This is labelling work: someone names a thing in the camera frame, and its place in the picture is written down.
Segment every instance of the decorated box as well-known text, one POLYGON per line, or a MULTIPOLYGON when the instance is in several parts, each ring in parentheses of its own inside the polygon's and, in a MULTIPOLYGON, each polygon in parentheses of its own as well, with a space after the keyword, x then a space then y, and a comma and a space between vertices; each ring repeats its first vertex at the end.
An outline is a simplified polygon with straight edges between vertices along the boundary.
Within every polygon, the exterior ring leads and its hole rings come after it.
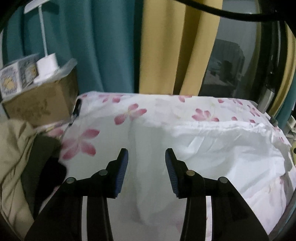
POLYGON ((0 90, 2 98, 20 93, 38 75, 36 62, 38 54, 29 55, 9 63, 0 70, 0 90))

